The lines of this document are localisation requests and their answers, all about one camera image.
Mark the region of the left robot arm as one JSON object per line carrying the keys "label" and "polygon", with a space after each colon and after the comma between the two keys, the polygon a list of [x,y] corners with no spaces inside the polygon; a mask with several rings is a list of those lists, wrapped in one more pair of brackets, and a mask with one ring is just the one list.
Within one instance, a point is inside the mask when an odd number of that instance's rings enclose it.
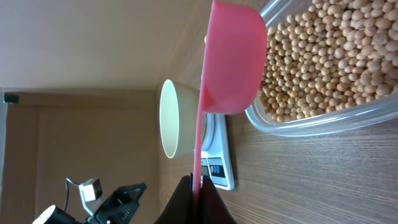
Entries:
{"label": "left robot arm", "polygon": [[[144,183],[118,187],[104,201],[101,182],[98,179],[90,179],[78,185],[83,208],[88,217],[83,223],[89,224],[127,224],[137,209],[139,200],[146,190]],[[56,205],[49,206],[34,221],[33,224],[79,224],[79,221],[67,213],[67,207],[63,209]]]}

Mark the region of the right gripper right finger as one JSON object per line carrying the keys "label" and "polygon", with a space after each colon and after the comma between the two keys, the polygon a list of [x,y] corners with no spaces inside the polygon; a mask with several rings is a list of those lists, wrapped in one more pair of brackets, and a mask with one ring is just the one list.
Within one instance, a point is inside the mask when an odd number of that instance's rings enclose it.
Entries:
{"label": "right gripper right finger", "polygon": [[208,176],[203,177],[200,200],[203,224],[237,224]]}

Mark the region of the pink plastic scoop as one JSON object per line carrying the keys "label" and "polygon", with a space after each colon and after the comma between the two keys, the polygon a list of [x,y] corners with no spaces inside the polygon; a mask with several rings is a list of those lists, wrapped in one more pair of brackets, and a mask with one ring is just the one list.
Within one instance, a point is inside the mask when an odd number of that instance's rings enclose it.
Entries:
{"label": "pink plastic scoop", "polygon": [[239,114],[249,107],[261,83],[266,48],[266,25],[256,10],[212,2],[195,128],[193,203],[200,200],[202,114]]}

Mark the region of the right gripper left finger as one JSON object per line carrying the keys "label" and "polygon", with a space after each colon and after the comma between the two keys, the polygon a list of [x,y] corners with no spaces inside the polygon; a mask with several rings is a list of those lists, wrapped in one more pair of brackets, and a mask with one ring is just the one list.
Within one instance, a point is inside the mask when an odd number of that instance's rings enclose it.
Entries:
{"label": "right gripper left finger", "polygon": [[192,223],[192,175],[180,179],[169,202],[155,224],[189,224]]}

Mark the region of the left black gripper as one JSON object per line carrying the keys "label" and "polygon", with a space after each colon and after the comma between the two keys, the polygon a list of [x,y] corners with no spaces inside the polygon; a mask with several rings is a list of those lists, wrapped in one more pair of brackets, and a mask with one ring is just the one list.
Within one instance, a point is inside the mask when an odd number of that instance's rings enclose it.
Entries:
{"label": "left black gripper", "polygon": [[139,208],[139,200],[145,192],[145,183],[118,187],[94,215],[83,224],[129,224]]}

